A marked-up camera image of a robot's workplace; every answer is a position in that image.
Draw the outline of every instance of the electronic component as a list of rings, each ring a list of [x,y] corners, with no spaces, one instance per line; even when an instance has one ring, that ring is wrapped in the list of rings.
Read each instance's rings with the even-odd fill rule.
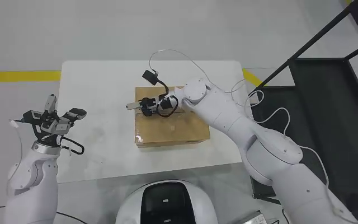
[[[267,222],[263,214],[260,211],[256,211],[239,222],[235,222],[234,224],[267,224]]]

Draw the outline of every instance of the connector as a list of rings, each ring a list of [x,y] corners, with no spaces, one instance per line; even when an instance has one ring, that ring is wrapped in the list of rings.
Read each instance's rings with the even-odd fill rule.
[[[157,73],[154,74],[153,72],[148,70],[145,70],[142,77],[148,82],[150,82],[153,86],[155,86],[158,82],[158,74]]]

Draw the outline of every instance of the black cable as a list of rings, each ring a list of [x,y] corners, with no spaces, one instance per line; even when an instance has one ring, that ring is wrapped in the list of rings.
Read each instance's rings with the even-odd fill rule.
[[[287,219],[287,217],[286,217],[286,215],[285,215],[285,213],[284,213],[284,209],[282,209],[282,214],[284,215],[284,217],[285,217],[285,219],[286,219],[286,222],[287,222],[288,224],[290,224],[289,220]]]
[[[61,141],[62,141],[62,139],[67,140],[67,141],[69,141],[69,142],[72,142],[73,144],[76,144],[77,146],[79,146],[79,147],[82,149],[81,152],[77,152],[77,151],[75,151],[75,150],[71,150],[71,152],[73,152],[73,153],[75,153],[75,154],[78,154],[78,155],[82,155],[82,154],[84,153],[84,146],[83,146],[83,145],[81,145],[81,144],[75,142],[75,141],[72,140],[72,139],[66,138],[65,136],[62,136]]]
[[[179,105],[179,100],[178,100],[178,98],[176,97],[176,96],[174,96],[174,95],[172,95],[172,96],[170,96],[170,97],[173,97],[176,101],[177,101],[177,105],[175,105],[175,107],[174,107],[174,109],[169,113],[169,114],[166,114],[166,115],[163,115],[163,114],[161,114],[161,113],[159,113],[159,104],[157,105],[157,114],[159,115],[159,116],[162,116],[162,117],[164,117],[164,118],[168,118],[168,117],[170,117],[176,110],[177,110],[177,108],[178,108],[178,105]]]
[[[168,86],[167,86],[164,82],[160,81],[159,79],[157,79],[157,82],[159,82],[160,84],[162,84],[162,86],[164,86],[164,88],[166,89],[166,93],[165,93],[165,94],[160,94],[160,95],[159,95],[159,100],[161,100],[161,98],[164,98],[166,95],[169,94],[169,88],[168,88]]]
[[[84,223],[84,224],[88,224],[87,222],[83,222],[82,220],[80,220],[79,218],[76,218],[76,217],[73,217],[73,216],[70,216],[69,214],[65,214],[65,213],[62,213],[62,212],[56,212],[57,214],[61,214],[62,216],[66,216],[66,217],[69,217],[69,218],[73,218],[74,220],[77,220],[81,223]]]

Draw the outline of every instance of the black metal frame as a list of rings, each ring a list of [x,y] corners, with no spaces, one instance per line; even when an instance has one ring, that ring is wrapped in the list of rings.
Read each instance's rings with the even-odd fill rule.
[[[339,13],[331,22],[329,22],[321,31],[319,31],[316,35],[314,35],[305,45],[303,45],[295,54],[293,54],[285,63],[283,63],[277,70],[275,70],[271,75],[269,75],[259,86],[257,86],[254,90],[263,90],[264,85],[266,85],[269,81],[271,81],[275,76],[277,76],[282,70],[284,70],[287,66],[293,64],[293,61],[296,60],[300,55],[302,55],[306,50],[308,50],[314,43],[316,43],[321,37],[323,37],[326,33],[328,33],[333,27],[335,27],[340,21],[342,21],[346,16],[349,14],[354,14],[358,12],[358,0],[353,1],[350,3],[341,13]],[[344,58],[337,58],[337,59],[344,59],[350,60],[353,57],[358,55],[358,49],[353,51],[351,54],[347,55]],[[253,186],[253,198],[264,200],[267,202],[280,204],[280,201],[277,199],[272,199],[271,197],[276,196],[274,193],[263,193],[259,190],[255,190],[254,184]]]
[[[303,47],[301,47],[296,53],[294,53],[285,63],[283,63],[276,71],[274,71],[270,76],[268,76],[260,85],[258,85],[253,91],[261,89],[264,85],[270,82],[275,76],[277,76],[282,70],[284,70],[292,60],[297,59],[302,55],[308,48],[310,48],[314,43],[316,43],[321,37],[328,33],[333,27],[335,27],[339,22],[341,22],[346,16],[351,13],[356,13],[358,11],[358,0],[350,3],[341,13],[339,13],[331,22],[329,22],[323,29],[321,29],[316,35],[314,35]],[[344,57],[349,60],[358,55],[358,49],[352,52],[351,54]]]

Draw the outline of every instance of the black shelf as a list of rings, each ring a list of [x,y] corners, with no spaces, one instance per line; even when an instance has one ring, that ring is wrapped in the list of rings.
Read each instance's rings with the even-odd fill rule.
[[[265,100],[252,108],[255,120],[264,120],[279,107],[290,111],[291,123],[286,134],[297,144],[316,150],[330,180],[330,190],[358,218],[358,80],[349,60],[358,49],[344,58],[299,58],[330,29],[349,14],[356,18],[358,0],[353,1],[320,32],[284,62],[255,90]],[[286,67],[295,86],[264,86]],[[262,126],[282,132],[287,115],[280,111]],[[313,152],[303,150],[301,163],[326,182]],[[273,189],[252,180],[253,196],[277,203]]]

